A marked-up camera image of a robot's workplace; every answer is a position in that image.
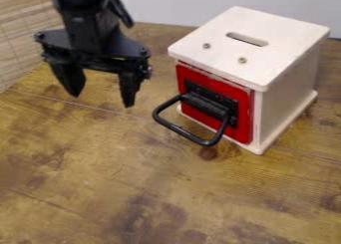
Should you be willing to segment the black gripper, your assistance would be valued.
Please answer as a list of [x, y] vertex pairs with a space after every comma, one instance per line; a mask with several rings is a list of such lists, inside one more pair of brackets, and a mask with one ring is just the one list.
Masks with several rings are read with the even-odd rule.
[[149, 48], [125, 35], [133, 17], [122, 0], [52, 0], [64, 27], [35, 34], [42, 57], [68, 94], [78, 97], [86, 86], [84, 69], [119, 74], [125, 107], [135, 105], [137, 93], [151, 77]]

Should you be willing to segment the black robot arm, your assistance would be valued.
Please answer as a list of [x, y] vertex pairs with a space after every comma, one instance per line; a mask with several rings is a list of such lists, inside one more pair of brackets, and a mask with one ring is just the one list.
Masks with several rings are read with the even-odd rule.
[[64, 27], [35, 34], [42, 57], [70, 95], [86, 86], [86, 70], [119, 76], [126, 107], [135, 104], [141, 84], [151, 76], [150, 49], [121, 27], [135, 22], [122, 0], [54, 0]]

